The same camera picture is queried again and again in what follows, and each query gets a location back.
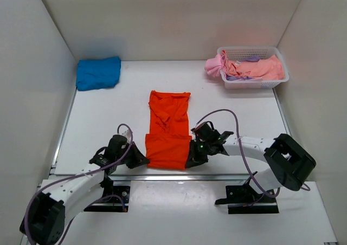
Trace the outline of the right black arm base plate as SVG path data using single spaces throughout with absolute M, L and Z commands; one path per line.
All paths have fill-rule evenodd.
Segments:
M 215 205 L 227 205 L 228 214 L 278 214 L 276 198 L 258 194 L 245 185 L 227 185 L 226 197 L 215 201 Z

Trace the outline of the orange t-shirt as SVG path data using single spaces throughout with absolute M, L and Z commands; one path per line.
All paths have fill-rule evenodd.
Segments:
M 151 91 L 150 126 L 145 136 L 147 165 L 152 169 L 184 171 L 190 142 L 188 106 L 191 93 Z

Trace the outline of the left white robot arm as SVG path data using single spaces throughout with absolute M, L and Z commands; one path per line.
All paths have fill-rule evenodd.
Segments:
M 134 169 L 149 162 L 135 143 L 114 135 L 80 173 L 37 192 L 25 211 L 20 232 L 29 235 L 33 244 L 60 244 L 74 217 L 94 203 L 117 203 L 126 212 L 129 191 L 115 190 L 110 175 L 119 165 Z

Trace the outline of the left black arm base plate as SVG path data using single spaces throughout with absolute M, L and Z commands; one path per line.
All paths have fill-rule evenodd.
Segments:
M 130 202 L 130 182 L 113 182 L 104 190 L 102 199 L 84 209 L 85 212 L 128 212 Z

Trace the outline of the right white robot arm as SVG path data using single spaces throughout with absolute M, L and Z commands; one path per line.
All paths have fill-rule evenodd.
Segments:
M 208 162 L 210 156 L 241 155 L 266 163 L 269 168 L 261 172 L 250 172 L 242 185 L 232 186 L 225 198 L 215 205 L 230 204 L 233 207 L 248 207 L 265 197 L 274 199 L 274 190 L 287 188 L 299 191 L 317 163 L 290 135 L 280 134 L 274 139 L 242 137 L 238 132 L 219 133 L 210 121 L 191 129 L 195 139 L 190 142 L 186 168 Z

